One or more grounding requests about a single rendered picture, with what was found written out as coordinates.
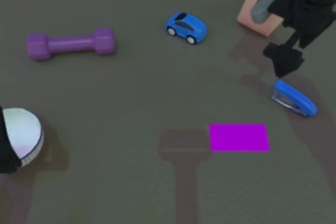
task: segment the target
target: white round object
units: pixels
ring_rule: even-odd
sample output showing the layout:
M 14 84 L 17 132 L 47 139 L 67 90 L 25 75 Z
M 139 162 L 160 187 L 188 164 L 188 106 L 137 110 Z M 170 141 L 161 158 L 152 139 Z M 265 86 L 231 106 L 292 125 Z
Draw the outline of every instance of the white round object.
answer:
M 175 30 L 173 28 L 168 28 L 167 29 L 168 33 L 171 35 L 171 36 L 174 36 L 176 34 Z
M 21 108 L 4 109 L 7 135 L 13 150 L 21 159 L 22 167 L 33 161 L 44 141 L 44 133 L 39 119 Z
M 188 43 L 191 44 L 191 45 L 193 45 L 193 44 L 196 43 L 196 40 L 195 40 L 193 37 L 190 37 L 190 36 L 187 37 L 187 41 L 188 41 Z

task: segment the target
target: purple rectangle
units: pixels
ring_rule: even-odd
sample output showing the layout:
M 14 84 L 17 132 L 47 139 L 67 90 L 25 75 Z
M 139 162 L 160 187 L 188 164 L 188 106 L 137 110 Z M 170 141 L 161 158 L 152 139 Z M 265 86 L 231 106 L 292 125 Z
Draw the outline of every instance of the purple rectangle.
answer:
M 269 152 L 264 124 L 210 124 L 212 152 Z

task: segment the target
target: purple dumbbell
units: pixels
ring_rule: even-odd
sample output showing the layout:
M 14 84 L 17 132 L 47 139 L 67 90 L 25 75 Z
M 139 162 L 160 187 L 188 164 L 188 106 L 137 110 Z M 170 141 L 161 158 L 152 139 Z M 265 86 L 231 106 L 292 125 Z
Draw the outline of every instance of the purple dumbbell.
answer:
M 95 50 L 99 55 L 115 52 L 116 39 L 110 28 L 99 28 L 92 35 L 49 39 L 45 34 L 30 34 L 27 52 L 32 60 L 49 60 L 51 54 Z

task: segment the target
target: car wheel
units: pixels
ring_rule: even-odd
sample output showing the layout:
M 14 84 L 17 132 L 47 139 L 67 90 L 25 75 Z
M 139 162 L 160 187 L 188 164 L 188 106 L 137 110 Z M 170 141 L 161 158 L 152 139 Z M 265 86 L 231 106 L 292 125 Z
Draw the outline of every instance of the car wheel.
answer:
M 168 28 L 167 28 L 167 32 L 168 32 L 171 36 L 175 36 L 175 35 L 176 35 L 176 31 L 175 31 L 172 27 L 168 27 Z
M 191 45 L 194 45 L 194 44 L 196 44 L 196 39 L 192 36 L 188 36 L 187 37 L 187 42 Z

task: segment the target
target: dark gray background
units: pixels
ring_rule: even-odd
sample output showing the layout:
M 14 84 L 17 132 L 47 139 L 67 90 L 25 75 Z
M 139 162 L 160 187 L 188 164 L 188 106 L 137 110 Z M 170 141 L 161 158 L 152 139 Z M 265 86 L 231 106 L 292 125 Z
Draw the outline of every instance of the dark gray background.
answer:
M 187 182 L 198 180 L 193 224 L 335 223 L 335 26 L 286 79 L 319 106 L 316 118 L 303 119 L 268 99 L 275 77 L 261 55 L 291 30 L 265 39 L 243 29 L 235 22 L 243 1 L 0 0 L 0 103 L 33 111 L 46 128 L 36 161 L 0 176 L 0 223 L 180 224 L 175 197 L 195 195 L 175 195 L 175 179 L 185 178 L 161 160 L 158 144 L 167 132 L 184 138 L 174 129 L 206 135 L 213 122 L 266 123 L 271 152 L 218 153 L 202 162 Z M 207 22 L 201 44 L 163 30 L 177 10 Z M 114 56 L 88 52 L 44 63 L 26 56 L 29 33 L 71 36 L 105 26 L 118 39 Z M 181 155 L 177 166 L 190 158 Z

